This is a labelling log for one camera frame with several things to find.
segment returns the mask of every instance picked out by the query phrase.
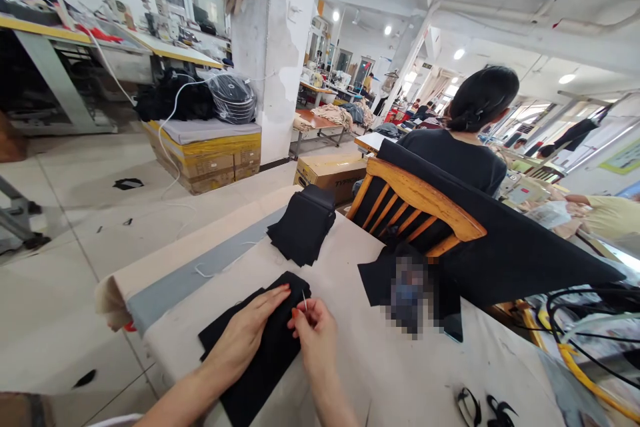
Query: pillar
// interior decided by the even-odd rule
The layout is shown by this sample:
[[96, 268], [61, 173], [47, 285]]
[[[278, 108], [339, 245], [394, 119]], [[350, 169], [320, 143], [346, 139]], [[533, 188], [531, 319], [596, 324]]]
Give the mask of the pillar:
[[289, 155], [291, 128], [314, 0], [243, 0], [231, 16], [235, 70], [253, 79], [261, 165]]

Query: fluorescent light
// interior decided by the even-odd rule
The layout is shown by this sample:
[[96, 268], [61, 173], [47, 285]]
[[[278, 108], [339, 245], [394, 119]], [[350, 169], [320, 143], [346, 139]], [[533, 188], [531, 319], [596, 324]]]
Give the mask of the fluorescent light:
[[569, 83], [573, 79], [575, 79], [575, 74], [568, 73], [567, 75], [560, 77], [560, 80], [558, 80], [558, 83], [562, 83], [564, 85], [565, 83]]

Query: metal table leg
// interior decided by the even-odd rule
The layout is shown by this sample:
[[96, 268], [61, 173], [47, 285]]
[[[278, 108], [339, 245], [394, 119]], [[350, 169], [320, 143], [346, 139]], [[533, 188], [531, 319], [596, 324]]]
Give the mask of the metal table leg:
[[113, 131], [112, 126], [105, 128], [95, 124], [48, 38], [18, 30], [14, 30], [14, 33], [77, 130], [76, 133]]

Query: hand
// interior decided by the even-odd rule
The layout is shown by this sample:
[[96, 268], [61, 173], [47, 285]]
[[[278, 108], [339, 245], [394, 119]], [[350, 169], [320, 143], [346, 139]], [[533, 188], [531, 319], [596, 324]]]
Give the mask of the hand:
[[308, 299], [292, 309], [292, 318], [287, 322], [294, 329], [294, 338], [300, 338], [305, 369], [313, 384], [324, 383], [336, 372], [336, 337], [338, 327], [335, 318], [320, 299]]
[[201, 368], [222, 376], [227, 387], [238, 381], [258, 351], [267, 319], [290, 294], [289, 284], [279, 286], [237, 312]]

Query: chair backrest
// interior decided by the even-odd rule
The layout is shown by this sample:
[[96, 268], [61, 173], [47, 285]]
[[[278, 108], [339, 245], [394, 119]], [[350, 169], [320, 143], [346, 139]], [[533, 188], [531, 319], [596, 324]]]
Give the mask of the chair backrest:
[[398, 235], [407, 230], [422, 212], [429, 214], [430, 217], [409, 234], [407, 242], [412, 242], [438, 219], [443, 220], [453, 230], [450, 236], [429, 249], [425, 253], [426, 256], [438, 257], [460, 242], [468, 242], [487, 235], [487, 231], [482, 225], [439, 190], [415, 175], [375, 157], [370, 158], [367, 162], [367, 175], [347, 214], [348, 219], [352, 220], [355, 217], [374, 177], [380, 177], [385, 181], [385, 185], [362, 225], [364, 230], [369, 227], [389, 190], [393, 192], [393, 195], [369, 229], [370, 234], [373, 234], [380, 226], [393, 205], [397, 201], [401, 201], [401, 205], [387, 222], [383, 232], [388, 227], [394, 226], [409, 207], [413, 207], [415, 211], [399, 226]]

